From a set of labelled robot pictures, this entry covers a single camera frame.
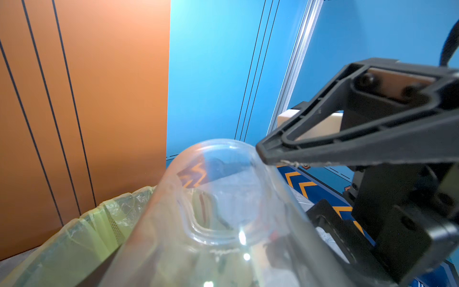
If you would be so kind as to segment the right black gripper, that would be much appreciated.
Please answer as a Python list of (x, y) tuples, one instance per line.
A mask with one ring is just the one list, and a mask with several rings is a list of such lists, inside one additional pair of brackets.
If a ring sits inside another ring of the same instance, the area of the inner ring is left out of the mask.
[[(256, 149), (268, 165), (373, 166), (344, 193), (352, 220), (326, 200), (307, 213), (343, 251), (348, 286), (405, 287), (458, 248), (457, 69), (351, 63)], [(400, 165), (418, 163), (435, 165)]]

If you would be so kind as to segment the rice jar cream lid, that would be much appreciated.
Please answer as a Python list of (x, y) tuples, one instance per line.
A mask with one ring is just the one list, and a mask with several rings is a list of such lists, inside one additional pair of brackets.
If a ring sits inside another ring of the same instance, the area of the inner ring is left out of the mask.
[(156, 186), (103, 287), (350, 287), (274, 166), (213, 139), (181, 152)]

